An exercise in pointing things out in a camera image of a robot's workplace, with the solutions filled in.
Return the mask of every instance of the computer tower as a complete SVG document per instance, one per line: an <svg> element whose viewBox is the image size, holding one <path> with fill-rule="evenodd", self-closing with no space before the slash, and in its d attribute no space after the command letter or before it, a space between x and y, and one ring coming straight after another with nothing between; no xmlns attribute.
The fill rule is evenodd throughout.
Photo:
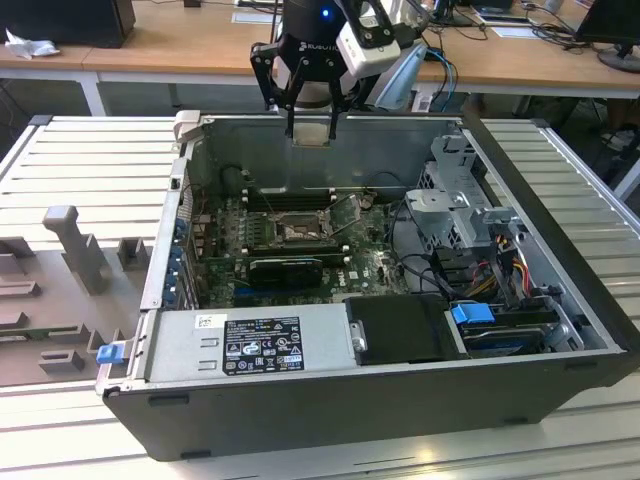
<svg viewBox="0 0 640 480"><path fill-rule="evenodd" d="M120 48L136 17L131 0L21 0L0 3L0 31L29 40Z"/></svg>

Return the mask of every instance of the desk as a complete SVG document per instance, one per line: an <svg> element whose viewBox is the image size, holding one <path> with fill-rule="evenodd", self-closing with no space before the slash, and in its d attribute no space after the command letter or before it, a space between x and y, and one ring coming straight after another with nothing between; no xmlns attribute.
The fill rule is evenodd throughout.
<svg viewBox="0 0 640 480"><path fill-rule="evenodd" d="M231 23L236 9L203 4L134 1L136 26L121 49L62 46L62 55L31 61L0 50L0 77L73 80L82 86L93 115L105 115L97 84L152 82L256 85L249 48L267 41L270 26ZM563 13L579 18L585 10L572 1ZM469 35L477 31L466 29ZM637 75L601 64L594 52L575 55L542 40L500 38L487 29L489 40L464 38L453 29L443 34L447 57L459 70L458 91L573 97L636 98ZM437 44L437 37L427 32ZM443 80L441 65L425 64L418 90L433 91Z"/></svg>

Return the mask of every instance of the barcode label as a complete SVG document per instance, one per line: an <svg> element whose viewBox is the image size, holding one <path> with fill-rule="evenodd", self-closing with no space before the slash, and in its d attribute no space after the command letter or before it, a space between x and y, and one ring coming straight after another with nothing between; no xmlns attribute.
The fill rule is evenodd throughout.
<svg viewBox="0 0 640 480"><path fill-rule="evenodd" d="M196 315L196 328L222 328L227 321L226 313Z"/></svg>

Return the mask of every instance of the sticker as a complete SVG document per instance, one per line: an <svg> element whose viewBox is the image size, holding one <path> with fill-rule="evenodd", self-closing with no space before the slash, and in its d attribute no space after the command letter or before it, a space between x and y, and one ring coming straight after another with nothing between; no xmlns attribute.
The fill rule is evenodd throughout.
<svg viewBox="0 0 640 480"><path fill-rule="evenodd" d="M227 320L226 313L214 313L211 315L196 315L195 328L222 328Z"/></svg>
<svg viewBox="0 0 640 480"><path fill-rule="evenodd" d="M222 365L222 371L227 375L304 370L300 318L260 318L224 322Z"/></svg>

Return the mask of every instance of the blue latch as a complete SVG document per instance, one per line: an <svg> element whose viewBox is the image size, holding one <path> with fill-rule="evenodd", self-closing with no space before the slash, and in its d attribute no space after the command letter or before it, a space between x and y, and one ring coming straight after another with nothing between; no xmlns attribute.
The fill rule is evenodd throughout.
<svg viewBox="0 0 640 480"><path fill-rule="evenodd" d="M98 365L105 363L124 363L124 343L102 345L96 355Z"/></svg>
<svg viewBox="0 0 640 480"><path fill-rule="evenodd" d="M495 323L491 307L486 303L460 303L451 309L456 324L461 323Z"/></svg>

